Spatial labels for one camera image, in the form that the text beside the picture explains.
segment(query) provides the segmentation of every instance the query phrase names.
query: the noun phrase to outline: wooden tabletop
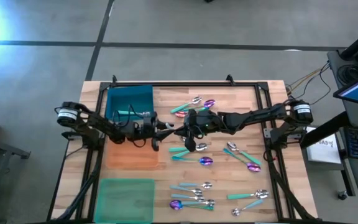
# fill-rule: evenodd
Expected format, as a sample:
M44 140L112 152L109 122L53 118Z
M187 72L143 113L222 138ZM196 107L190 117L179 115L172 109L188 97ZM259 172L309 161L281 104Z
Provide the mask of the wooden tabletop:
M282 103L287 99L284 82L281 80L263 81L268 82L272 103ZM89 109L95 110L100 82L84 82L80 103ZM102 114L106 107L106 95L104 94ZM216 104L212 111L226 111L246 113L257 110L255 90L252 87L230 86L230 87L154 87L154 109L161 121L175 123L181 126L183 120L170 114L170 110L178 105L188 102L195 96L203 99L214 99ZM258 160L262 161L262 171L252 173L246 166L222 152L228 141L235 142L238 148L248 152ZM205 142L208 149L203 152L188 154L189 158L200 158L208 156L214 159L214 164L203 167L197 162L171 161L172 153L168 152L170 147L180 147L183 143L178 136L171 135L160 143L158 152L158 166L154 169L145 170L122 170L109 169L103 161L101 179L105 178L150 178L155 179L155 208L154 222L274 222L277 221L274 200L272 197L270 176L267 163L263 160L264 142L260 124L246 126L242 131L231 136L223 133L214 133L205 136L197 142ZM69 143L67 153L81 147L81 141ZM285 166L287 169L290 188L313 216L317 217L313 196L310 189L308 176L303 162L301 149L298 144L290 144L283 150ZM60 185L53 208L52 218L61 215L74 199L81 185L83 168L86 158L86 149L72 154L64 163ZM212 182L213 188L203 192L206 198L214 199L216 205L213 212L197 208L184 208L174 211L169 207L172 200L171 194L186 194L178 190L171 190L170 185L179 182ZM262 205L242 212L241 216L231 215L233 208L242 208L255 201L255 198L241 200L227 200L227 194L250 194L257 189L266 189L270 196L264 200ZM280 191L283 210L286 211L285 197ZM84 216L88 210L89 194L86 197Z

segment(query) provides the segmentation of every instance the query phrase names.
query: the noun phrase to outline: chair wheel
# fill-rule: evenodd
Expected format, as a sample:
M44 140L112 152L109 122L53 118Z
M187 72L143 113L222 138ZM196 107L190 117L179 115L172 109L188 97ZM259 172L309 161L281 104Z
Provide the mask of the chair wheel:
M338 192L337 196L338 196L338 199L345 200L345 199L347 199L348 194L346 191L341 191L341 192Z

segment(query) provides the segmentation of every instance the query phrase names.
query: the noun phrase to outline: green tray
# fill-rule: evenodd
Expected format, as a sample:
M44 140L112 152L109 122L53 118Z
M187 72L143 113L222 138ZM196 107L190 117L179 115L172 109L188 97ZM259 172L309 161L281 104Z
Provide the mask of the green tray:
M94 215L96 223L152 223L153 179L102 179Z

